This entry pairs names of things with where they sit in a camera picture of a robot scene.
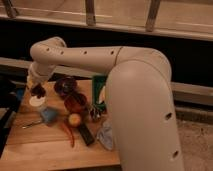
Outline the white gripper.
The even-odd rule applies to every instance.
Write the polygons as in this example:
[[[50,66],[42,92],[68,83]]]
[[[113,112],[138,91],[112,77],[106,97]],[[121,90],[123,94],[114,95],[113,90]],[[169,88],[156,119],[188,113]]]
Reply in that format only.
[[[29,91],[38,84],[43,84],[48,80],[47,76],[42,76],[36,73],[33,69],[28,70],[26,87]]]

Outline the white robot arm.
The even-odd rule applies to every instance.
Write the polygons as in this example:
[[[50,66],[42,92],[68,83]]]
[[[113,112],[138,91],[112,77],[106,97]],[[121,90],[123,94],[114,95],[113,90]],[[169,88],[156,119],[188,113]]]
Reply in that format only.
[[[185,171],[167,57],[153,48],[69,48],[60,37],[33,44],[32,87],[58,65],[107,77],[105,103],[123,171]]]

